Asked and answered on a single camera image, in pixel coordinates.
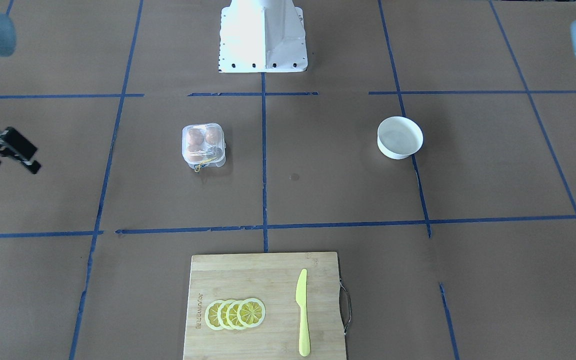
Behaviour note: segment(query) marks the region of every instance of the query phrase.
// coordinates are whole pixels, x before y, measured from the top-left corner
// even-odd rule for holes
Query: lemon
[[[223,300],[215,300],[208,305],[203,319],[212,330],[222,330],[224,327],[219,324],[219,306],[224,303]]]
[[[219,308],[217,309],[217,313],[219,314],[219,317],[217,317],[217,321],[219,322],[219,325],[226,330],[233,330],[233,327],[228,325],[226,310],[228,310],[228,307],[234,302],[235,300],[233,299],[226,300],[222,302],[219,305]]]
[[[240,305],[242,305],[242,301],[234,301],[228,306],[228,310],[226,310],[226,320],[228,321],[228,325],[236,330],[246,329],[246,326],[244,326],[239,321],[237,316],[237,312],[240,309]]]
[[[237,320],[245,328],[255,328],[264,321],[266,317],[266,306],[258,298],[247,298],[240,301],[237,310]]]

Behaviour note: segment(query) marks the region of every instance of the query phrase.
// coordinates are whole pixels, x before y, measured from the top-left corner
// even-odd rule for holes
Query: yellow knife
[[[308,356],[311,353],[311,335],[308,331],[308,310],[306,310],[306,276],[308,275],[307,269],[301,269],[299,280],[297,280],[297,291],[295,292],[294,300],[301,309],[301,316],[299,317],[299,354],[301,356]]]

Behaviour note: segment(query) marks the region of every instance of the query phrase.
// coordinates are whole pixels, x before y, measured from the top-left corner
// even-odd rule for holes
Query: cutting board handle
[[[350,302],[350,293],[344,286],[344,281],[341,277],[339,277],[339,312],[341,313],[341,323],[343,324],[343,335],[345,336],[348,333],[348,327],[350,326],[350,322],[353,321],[353,305]],[[345,300],[347,304],[347,313],[348,313],[348,320],[344,320],[344,312],[341,310],[343,302],[343,293],[345,293]]]

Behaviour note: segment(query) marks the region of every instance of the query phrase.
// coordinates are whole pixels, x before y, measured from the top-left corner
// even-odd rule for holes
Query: white metal stand
[[[221,10],[221,73],[297,73],[308,68],[304,12],[293,0],[232,0]]]

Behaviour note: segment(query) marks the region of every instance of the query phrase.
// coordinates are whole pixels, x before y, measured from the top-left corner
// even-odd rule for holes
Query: wooden cutting board
[[[310,355],[298,351],[297,278],[308,269]],[[256,297],[265,305],[261,325],[212,330],[204,322],[215,300]],[[346,360],[339,312],[336,252],[195,255],[190,266],[183,360]]]

